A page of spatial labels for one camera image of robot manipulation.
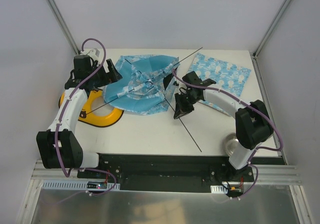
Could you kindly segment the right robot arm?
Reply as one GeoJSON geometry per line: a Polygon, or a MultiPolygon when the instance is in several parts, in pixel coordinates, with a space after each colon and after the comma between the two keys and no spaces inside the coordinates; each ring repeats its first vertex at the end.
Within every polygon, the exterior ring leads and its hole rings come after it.
{"type": "Polygon", "coordinates": [[[219,88],[214,80],[202,80],[195,71],[177,80],[186,87],[174,95],[174,119],[190,114],[194,111],[194,104],[199,101],[210,102],[234,118],[235,135],[239,144],[228,159],[225,176],[230,181],[237,181],[249,166],[259,145],[276,130],[264,102],[258,99],[246,103],[219,88]]]}

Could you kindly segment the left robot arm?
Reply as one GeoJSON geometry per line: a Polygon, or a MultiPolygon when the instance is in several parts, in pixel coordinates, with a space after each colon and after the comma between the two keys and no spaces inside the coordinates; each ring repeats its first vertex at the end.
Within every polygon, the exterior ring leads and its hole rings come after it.
{"type": "Polygon", "coordinates": [[[106,167],[99,162],[99,155],[83,151],[75,137],[75,129],[82,108],[94,88],[112,84],[121,79],[111,59],[106,61],[108,70],[98,65],[89,55],[73,59],[74,68],[65,83],[62,104],[56,118],[46,131],[38,132],[36,142],[46,169],[86,169],[94,178],[105,175],[106,167]]]}

